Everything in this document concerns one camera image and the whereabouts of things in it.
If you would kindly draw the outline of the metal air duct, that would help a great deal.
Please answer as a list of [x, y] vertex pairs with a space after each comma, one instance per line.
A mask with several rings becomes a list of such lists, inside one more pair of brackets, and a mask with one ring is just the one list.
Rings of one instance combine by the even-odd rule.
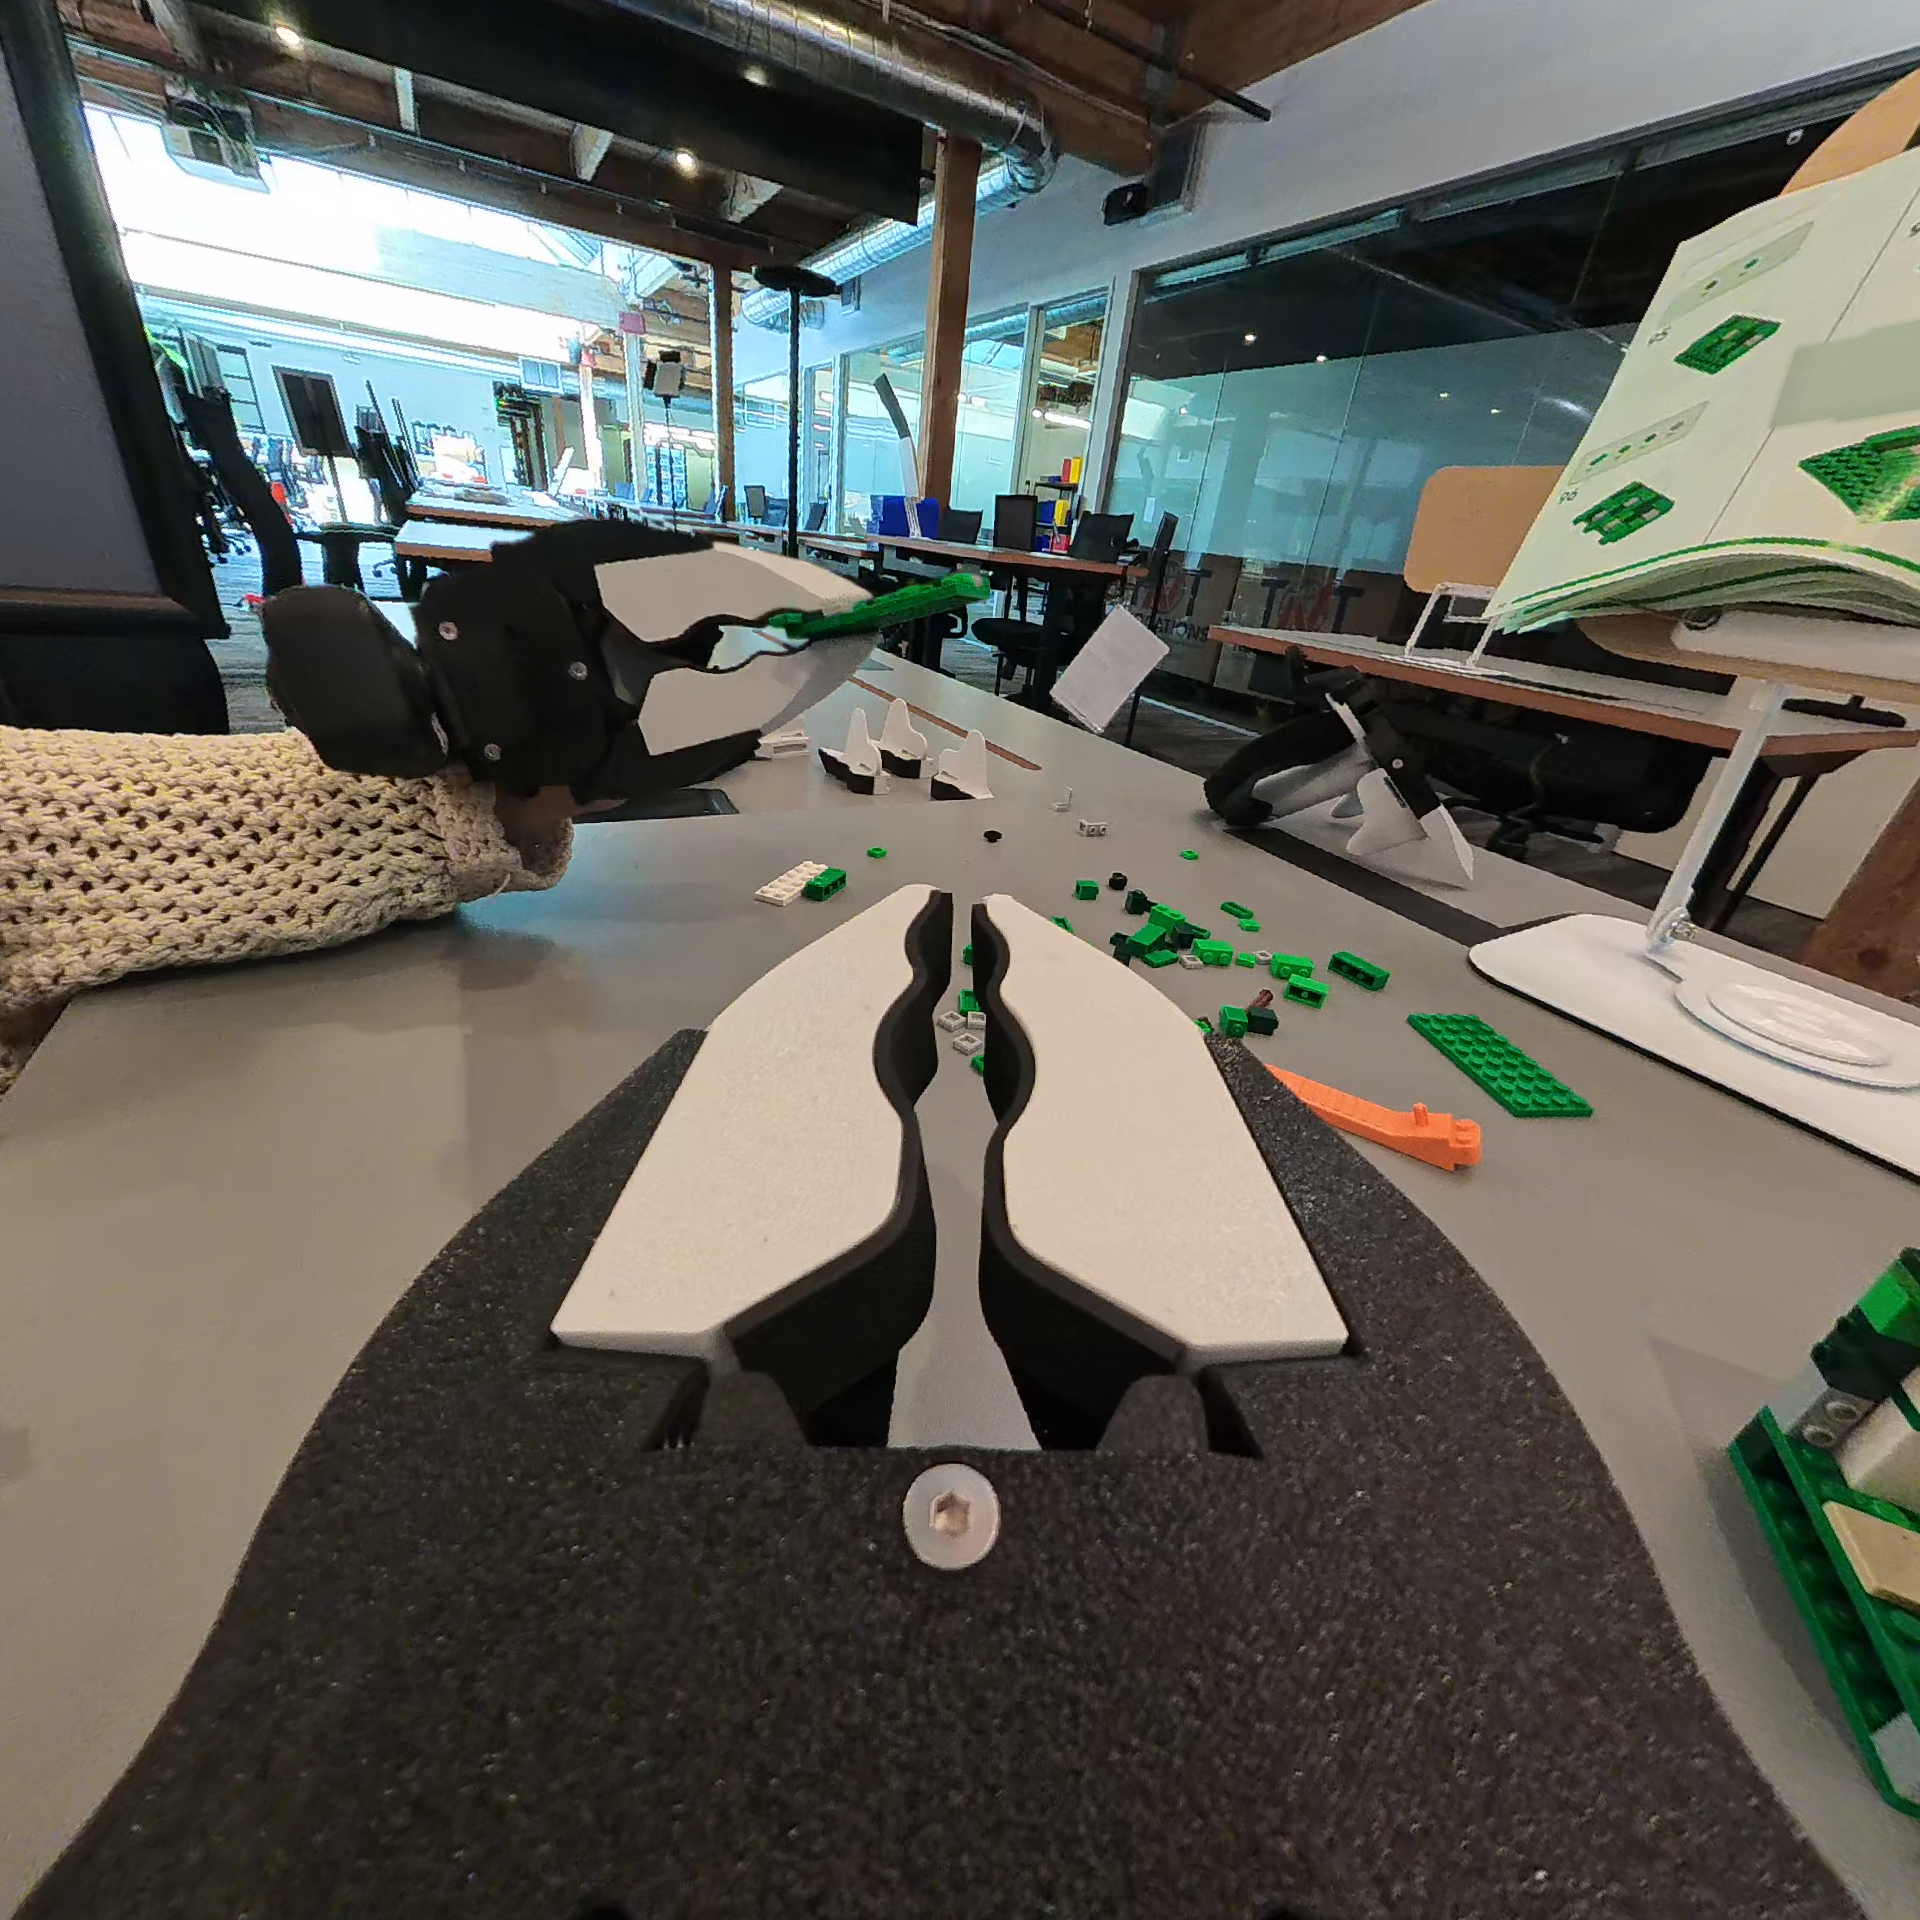
[[646, 2], [632, 8], [749, 62], [968, 138], [998, 156], [1016, 197], [1042, 191], [1058, 167], [1055, 134], [1029, 91], [916, 53], [881, 24], [793, 2]]

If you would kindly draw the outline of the partial lego build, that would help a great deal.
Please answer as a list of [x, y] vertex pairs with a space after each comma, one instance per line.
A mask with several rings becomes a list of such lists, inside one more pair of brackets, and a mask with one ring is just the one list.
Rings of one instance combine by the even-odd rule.
[[1904, 1247], [1730, 1444], [1878, 1797], [1917, 1818], [1917, 1253]]

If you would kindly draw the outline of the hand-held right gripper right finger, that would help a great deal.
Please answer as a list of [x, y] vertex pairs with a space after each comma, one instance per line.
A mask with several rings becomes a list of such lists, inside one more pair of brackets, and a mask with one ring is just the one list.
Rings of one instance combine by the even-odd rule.
[[978, 1300], [1042, 1444], [1129, 1389], [1327, 1359], [1350, 1331], [1192, 1018], [1013, 895], [970, 914], [988, 1018]]

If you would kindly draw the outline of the black office chair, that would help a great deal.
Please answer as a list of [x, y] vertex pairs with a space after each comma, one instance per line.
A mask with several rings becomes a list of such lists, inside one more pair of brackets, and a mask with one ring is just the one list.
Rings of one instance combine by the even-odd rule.
[[1385, 710], [1382, 692], [1360, 675], [1335, 672], [1302, 703], [1237, 750], [1206, 782], [1206, 810], [1234, 830], [1358, 798], [1380, 772], [1414, 823], [1444, 807], [1423, 757]]

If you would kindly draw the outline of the white book stand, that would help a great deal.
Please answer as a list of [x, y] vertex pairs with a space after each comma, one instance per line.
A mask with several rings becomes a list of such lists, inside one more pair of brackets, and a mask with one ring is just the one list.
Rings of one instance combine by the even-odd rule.
[[1916, 690], [1916, 626], [1728, 608], [1671, 630], [1696, 636], [1716, 639], [1726, 675], [1760, 690], [1648, 924], [1564, 916], [1477, 943], [1469, 963], [1508, 992], [1775, 1114], [1799, 1096], [1820, 1117], [1855, 1106], [1882, 1117], [1892, 1096], [1916, 1093], [1916, 1027], [1700, 947], [1692, 906], [1788, 690]]

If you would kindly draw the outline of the black ceiling-hung screen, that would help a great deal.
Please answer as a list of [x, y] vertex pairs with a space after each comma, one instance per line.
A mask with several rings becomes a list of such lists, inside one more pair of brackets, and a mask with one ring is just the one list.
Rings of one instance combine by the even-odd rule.
[[921, 122], [607, 5], [311, 2], [312, 40], [868, 218], [921, 207]]

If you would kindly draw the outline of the white paper sheet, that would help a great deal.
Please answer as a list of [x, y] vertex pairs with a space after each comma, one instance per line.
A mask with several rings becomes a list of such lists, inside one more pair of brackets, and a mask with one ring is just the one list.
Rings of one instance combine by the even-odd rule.
[[1076, 726], [1101, 734], [1167, 658], [1167, 645], [1132, 611], [1112, 608], [1049, 690]]

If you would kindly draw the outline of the lego instruction booklet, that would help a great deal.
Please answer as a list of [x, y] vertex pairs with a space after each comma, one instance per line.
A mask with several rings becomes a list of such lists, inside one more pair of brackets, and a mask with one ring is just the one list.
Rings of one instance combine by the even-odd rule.
[[1490, 612], [1815, 608], [1912, 623], [1917, 152], [1671, 258]]

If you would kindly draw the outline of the green mosaic lego plate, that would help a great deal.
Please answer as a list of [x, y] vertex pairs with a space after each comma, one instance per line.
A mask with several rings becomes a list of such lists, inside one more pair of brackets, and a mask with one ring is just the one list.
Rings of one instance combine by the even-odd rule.
[[991, 597], [991, 586], [973, 572], [950, 572], [937, 581], [916, 581], [839, 611], [778, 611], [756, 615], [754, 626], [788, 639], [826, 639], [889, 632], [927, 620], [962, 615]]

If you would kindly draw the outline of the orange brick separator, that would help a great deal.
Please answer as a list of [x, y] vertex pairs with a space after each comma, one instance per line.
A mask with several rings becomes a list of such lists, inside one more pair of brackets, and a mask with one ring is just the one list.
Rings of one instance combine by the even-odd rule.
[[1408, 1111], [1397, 1111], [1280, 1066], [1269, 1062], [1266, 1070], [1313, 1117], [1338, 1133], [1386, 1147], [1439, 1170], [1462, 1170], [1480, 1164], [1480, 1128], [1473, 1119], [1433, 1111], [1421, 1102]]

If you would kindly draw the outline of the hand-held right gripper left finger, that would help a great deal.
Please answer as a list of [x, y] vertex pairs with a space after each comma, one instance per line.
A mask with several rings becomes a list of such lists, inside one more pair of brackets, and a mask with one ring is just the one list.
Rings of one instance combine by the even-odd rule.
[[916, 1103], [950, 964], [952, 898], [906, 883], [734, 996], [553, 1339], [766, 1375], [806, 1440], [881, 1444], [937, 1274]]

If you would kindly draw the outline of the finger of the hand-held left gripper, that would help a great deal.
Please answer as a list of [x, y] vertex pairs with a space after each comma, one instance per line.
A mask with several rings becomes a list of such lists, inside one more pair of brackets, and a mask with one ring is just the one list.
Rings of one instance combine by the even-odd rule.
[[705, 621], [839, 615], [871, 594], [848, 575], [758, 546], [712, 544], [592, 570], [600, 608], [632, 638], [686, 638]]
[[671, 664], [654, 672], [637, 703], [649, 754], [690, 752], [744, 735], [752, 746], [844, 686], [868, 655], [864, 630], [801, 638], [774, 628], [725, 630], [725, 645], [752, 647], [719, 664]]

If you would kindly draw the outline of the long green lego plate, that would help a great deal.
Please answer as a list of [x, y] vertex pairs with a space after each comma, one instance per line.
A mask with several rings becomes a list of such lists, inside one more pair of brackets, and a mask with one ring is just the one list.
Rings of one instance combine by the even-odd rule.
[[1592, 1103], [1477, 1014], [1408, 1014], [1408, 1027], [1516, 1119], [1586, 1119]]

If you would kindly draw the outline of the lego pieces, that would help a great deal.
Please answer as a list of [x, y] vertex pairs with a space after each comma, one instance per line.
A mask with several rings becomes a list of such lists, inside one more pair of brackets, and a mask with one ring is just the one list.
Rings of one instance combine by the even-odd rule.
[[1413, 1013], [1406, 922], [1248, 847], [1192, 783], [871, 802], [809, 843], [860, 906], [911, 879], [950, 898], [994, 1088], [1160, 1100], [1224, 1040], [1360, 1090], [1356, 1044]]

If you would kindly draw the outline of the person's left hand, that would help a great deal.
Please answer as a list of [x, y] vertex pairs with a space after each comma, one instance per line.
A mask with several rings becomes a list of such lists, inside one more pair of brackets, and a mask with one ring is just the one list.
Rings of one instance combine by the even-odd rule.
[[510, 890], [541, 892], [564, 876], [576, 810], [576, 795], [566, 783], [549, 783], [522, 792], [504, 783], [494, 789], [496, 823], [518, 864], [518, 876], [510, 883]]

